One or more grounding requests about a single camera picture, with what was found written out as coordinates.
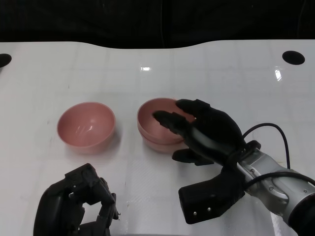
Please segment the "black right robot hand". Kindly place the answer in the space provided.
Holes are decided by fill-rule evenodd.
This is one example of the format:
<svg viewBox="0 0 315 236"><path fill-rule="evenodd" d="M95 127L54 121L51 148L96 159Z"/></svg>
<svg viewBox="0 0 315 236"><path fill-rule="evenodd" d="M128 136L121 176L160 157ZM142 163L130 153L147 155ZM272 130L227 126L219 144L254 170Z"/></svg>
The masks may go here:
<svg viewBox="0 0 315 236"><path fill-rule="evenodd" d="M176 112L160 110L153 113L161 126L180 135L187 146L175 151L173 160L196 166L213 163L224 166L230 155L245 146L239 126L227 113L198 99L180 99L175 104L195 120L189 122Z"/></svg>

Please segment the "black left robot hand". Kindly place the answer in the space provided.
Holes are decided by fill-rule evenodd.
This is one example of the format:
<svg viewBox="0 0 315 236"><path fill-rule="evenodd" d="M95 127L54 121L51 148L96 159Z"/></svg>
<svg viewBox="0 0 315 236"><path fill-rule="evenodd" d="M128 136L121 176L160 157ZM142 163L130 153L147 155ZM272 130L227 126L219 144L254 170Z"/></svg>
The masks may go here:
<svg viewBox="0 0 315 236"><path fill-rule="evenodd" d="M101 203L101 208L96 220L83 224L83 205L97 203ZM46 189L38 205L33 235L108 236L112 221L118 218L116 194L87 163Z"/></svg>

